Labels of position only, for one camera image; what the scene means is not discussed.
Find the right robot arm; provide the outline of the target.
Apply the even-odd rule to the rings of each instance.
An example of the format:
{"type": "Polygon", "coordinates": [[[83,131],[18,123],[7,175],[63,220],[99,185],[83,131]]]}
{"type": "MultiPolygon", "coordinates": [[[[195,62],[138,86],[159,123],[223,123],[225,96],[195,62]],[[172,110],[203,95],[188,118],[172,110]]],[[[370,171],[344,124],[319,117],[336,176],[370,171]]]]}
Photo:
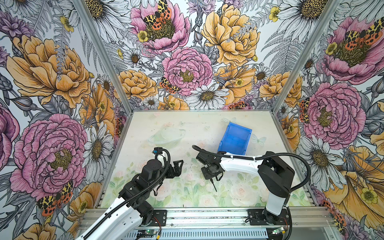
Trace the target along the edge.
{"type": "Polygon", "coordinates": [[[219,182],[225,172],[240,172],[261,178],[269,195],[264,210],[252,214],[249,219],[253,224],[277,225],[282,218],[282,211],[292,190],[295,171],[280,157],[285,153],[266,152],[260,157],[235,155],[227,152],[212,153],[198,146],[196,159],[203,164],[201,168],[205,180],[212,184],[219,182]]]}

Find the red handled screwdriver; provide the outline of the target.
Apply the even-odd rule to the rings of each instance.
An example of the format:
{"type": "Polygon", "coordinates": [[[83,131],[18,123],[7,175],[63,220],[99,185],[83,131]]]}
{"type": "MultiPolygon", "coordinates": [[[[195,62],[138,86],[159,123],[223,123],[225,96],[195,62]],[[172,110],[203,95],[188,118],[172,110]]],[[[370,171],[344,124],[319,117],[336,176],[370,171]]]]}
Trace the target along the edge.
{"type": "Polygon", "coordinates": [[[212,183],[215,192],[218,192],[218,190],[217,190],[217,188],[216,188],[216,186],[215,186],[215,182],[214,182],[214,179],[213,179],[213,178],[210,179],[210,182],[212,183]]]}

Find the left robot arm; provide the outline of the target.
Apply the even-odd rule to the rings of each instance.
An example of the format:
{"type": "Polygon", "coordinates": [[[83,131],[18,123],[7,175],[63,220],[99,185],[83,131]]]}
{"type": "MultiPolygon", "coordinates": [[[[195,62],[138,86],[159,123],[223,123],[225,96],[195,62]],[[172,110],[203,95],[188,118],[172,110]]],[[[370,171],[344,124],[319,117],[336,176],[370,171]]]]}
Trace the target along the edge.
{"type": "Polygon", "coordinates": [[[149,160],[142,172],[124,185],[109,208],[100,216],[78,240],[121,240],[127,233],[140,225],[148,225],[153,217],[153,207],[147,202],[151,192],[165,179],[179,177],[184,161],[162,164],[159,160],[149,160]]]}

